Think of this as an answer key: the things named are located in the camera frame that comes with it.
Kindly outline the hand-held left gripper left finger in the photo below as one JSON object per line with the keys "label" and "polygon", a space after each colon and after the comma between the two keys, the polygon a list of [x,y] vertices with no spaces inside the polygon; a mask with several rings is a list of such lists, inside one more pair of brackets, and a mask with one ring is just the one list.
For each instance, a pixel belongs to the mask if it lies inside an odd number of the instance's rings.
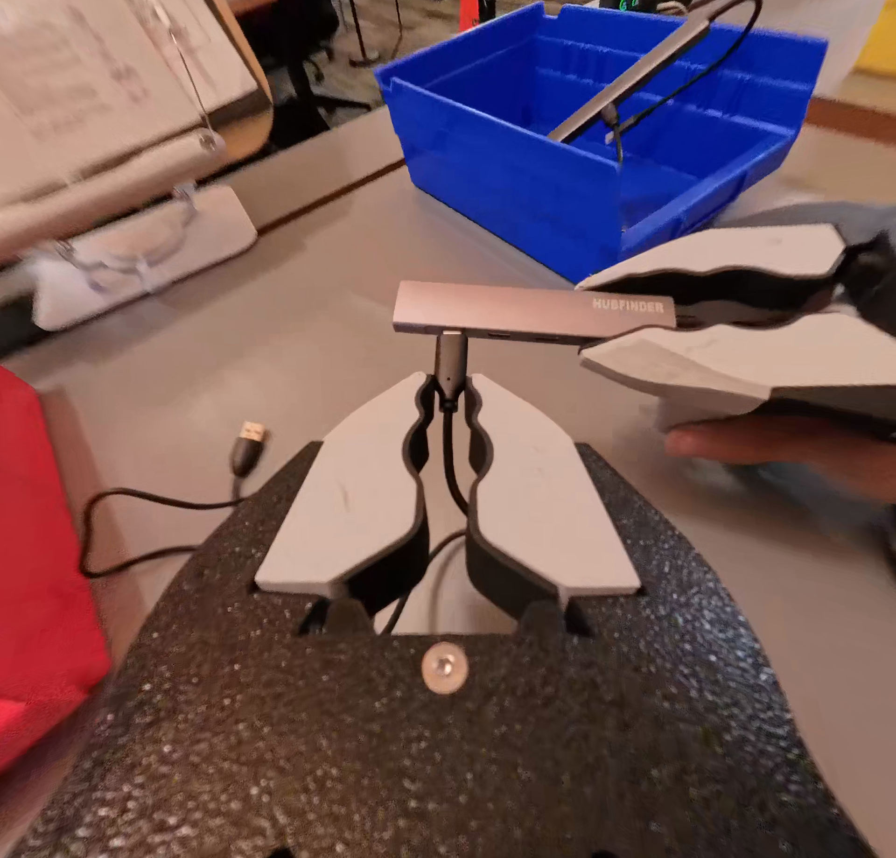
{"label": "hand-held left gripper left finger", "polygon": [[332,429],[255,573],[258,589],[351,598],[375,616],[420,583],[428,426],[429,375],[416,372]]}

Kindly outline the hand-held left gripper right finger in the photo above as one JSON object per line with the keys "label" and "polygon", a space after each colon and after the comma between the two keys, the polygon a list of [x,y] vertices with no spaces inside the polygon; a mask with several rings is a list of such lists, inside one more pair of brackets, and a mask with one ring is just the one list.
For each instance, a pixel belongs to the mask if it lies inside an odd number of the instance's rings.
{"label": "hand-held left gripper right finger", "polygon": [[642,586],[572,438],[540,409],[476,373],[466,382],[466,566],[515,620],[548,602],[627,596]]}

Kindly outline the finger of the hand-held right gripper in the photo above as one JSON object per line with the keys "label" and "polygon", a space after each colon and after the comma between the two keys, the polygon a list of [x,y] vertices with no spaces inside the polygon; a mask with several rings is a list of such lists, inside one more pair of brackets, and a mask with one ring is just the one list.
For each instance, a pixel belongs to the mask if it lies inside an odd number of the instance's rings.
{"label": "finger of the hand-held right gripper", "polygon": [[666,296],[678,308],[728,302],[797,311],[831,292],[846,254],[833,225],[708,229],[652,247],[575,288]]}
{"label": "finger of the hand-held right gripper", "polygon": [[658,400],[660,431],[757,412],[894,431],[895,342],[824,312],[772,328],[645,328],[582,349],[581,365]]}

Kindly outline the smooth black cable grey plugs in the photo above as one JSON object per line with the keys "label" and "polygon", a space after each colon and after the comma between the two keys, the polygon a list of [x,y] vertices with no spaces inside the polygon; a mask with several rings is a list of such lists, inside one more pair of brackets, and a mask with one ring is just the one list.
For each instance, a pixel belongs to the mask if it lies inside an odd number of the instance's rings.
{"label": "smooth black cable grey plugs", "polygon": [[[444,478],[454,504],[464,516],[469,514],[469,504],[456,478],[453,417],[458,408],[458,400],[467,374],[467,359],[468,338],[463,333],[448,331],[436,338],[434,382],[435,389],[439,395],[439,406],[442,413],[442,465]],[[196,551],[198,549],[197,545],[171,546],[151,550],[105,570],[91,570],[88,559],[93,540],[95,510],[103,500],[117,496],[190,511],[216,511],[239,506],[245,501],[245,497],[242,494],[245,478],[258,465],[266,444],[266,438],[267,430],[263,426],[245,422],[241,427],[230,454],[231,485],[230,499],[227,501],[198,503],[164,497],[159,494],[132,488],[112,488],[93,495],[87,501],[82,511],[83,538],[78,558],[79,574],[88,580],[99,580],[120,574],[144,562],[185,555]]]}

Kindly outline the grey hub with black cable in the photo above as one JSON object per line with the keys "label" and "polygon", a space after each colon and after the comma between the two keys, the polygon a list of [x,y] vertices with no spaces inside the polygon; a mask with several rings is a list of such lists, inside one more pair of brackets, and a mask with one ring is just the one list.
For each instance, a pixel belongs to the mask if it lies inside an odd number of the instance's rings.
{"label": "grey hub with black cable", "polygon": [[402,281],[392,326],[403,334],[583,346],[646,327],[676,329],[667,297]]}
{"label": "grey hub with black cable", "polygon": [[[672,92],[653,102],[645,110],[633,114],[633,116],[624,121],[620,120],[619,106],[622,102],[629,99],[634,93],[654,80],[661,72],[670,68],[680,57],[686,55],[698,43],[702,42],[710,34],[712,23],[722,17],[723,14],[745,4],[752,5],[753,12],[743,30],[728,46],[722,56],[711,62],[706,68],[700,70],[698,74],[680,84]],[[763,11],[763,5],[764,0],[723,0],[702,14],[690,14],[685,18],[684,23],[678,26],[677,30],[630,68],[627,68],[594,98],[583,104],[575,113],[556,126],[547,134],[547,138],[556,143],[570,145],[601,123],[607,129],[609,141],[615,148],[617,165],[623,165],[623,134],[637,127],[655,111],[666,105],[666,103],[677,99],[682,93],[725,66],[745,42],[747,36],[752,33]]]}

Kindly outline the blue plastic bin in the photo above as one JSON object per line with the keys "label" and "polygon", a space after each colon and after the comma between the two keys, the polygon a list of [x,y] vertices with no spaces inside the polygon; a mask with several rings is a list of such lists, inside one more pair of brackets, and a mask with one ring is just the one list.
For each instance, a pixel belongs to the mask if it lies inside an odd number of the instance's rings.
{"label": "blue plastic bin", "polygon": [[548,134],[683,23],[542,3],[379,68],[414,185],[568,281],[698,232],[783,163],[827,52],[755,28],[621,135]]}

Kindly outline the red plastic bin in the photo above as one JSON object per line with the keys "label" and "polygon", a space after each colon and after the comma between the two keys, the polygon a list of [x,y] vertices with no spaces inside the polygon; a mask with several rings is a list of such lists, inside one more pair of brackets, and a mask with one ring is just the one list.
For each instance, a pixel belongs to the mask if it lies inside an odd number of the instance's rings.
{"label": "red plastic bin", "polygon": [[1,371],[1,769],[81,707],[111,662],[37,392]]}

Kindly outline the person's right hand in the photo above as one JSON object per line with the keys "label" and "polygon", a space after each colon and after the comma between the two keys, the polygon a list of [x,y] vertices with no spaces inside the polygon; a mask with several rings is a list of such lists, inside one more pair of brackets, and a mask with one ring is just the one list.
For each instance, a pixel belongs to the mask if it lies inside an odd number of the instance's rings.
{"label": "person's right hand", "polygon": [[665,438],[671,457],[723,464],[801,464],[857,496],[895,502],[895,447],[823,420],[740,417],[681,426]]}

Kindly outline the yellow plastic bin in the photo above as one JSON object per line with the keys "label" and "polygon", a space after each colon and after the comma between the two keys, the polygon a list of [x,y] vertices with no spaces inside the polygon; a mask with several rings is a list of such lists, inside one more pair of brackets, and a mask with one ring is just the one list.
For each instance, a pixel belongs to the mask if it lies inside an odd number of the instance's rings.
{"label": "yellow plastic bin", "polygon": [[895,80],[895,3],[884,5],[854,65],[854,72]]}

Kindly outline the instruction sheet on stand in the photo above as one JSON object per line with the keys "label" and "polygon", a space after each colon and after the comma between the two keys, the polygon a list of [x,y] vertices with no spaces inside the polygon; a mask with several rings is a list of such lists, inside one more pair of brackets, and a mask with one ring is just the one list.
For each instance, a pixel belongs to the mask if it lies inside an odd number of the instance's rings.
{"label": "instruction sheet on stand", "polygon": [[265,111],[196,127],[64,184],[2,204],[2,342],[102,316],[252,246],[254,225],[227,186],[201,182],[260,149],[273,124],[262,68],[227,0],[211,0],[258,78]]}

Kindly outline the white instruction sheet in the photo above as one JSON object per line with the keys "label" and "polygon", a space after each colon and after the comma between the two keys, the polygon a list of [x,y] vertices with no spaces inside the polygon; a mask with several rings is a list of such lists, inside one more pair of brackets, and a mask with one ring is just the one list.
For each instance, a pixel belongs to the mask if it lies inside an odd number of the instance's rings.
{"label": "white instruction sheet", "polygon": [[196,111],[215,128],[266,110],[266,93],[211,0],[124,1]]}

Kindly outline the laminated exercise sheet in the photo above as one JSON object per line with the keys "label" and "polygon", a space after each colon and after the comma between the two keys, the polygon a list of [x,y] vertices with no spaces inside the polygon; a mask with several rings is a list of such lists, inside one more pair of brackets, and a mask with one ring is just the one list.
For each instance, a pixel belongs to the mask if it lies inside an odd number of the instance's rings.
{"label": "laminated exercise sheet", "polygon": [[200,124],[133,0],[1,0],[1,194],[11,204]]}

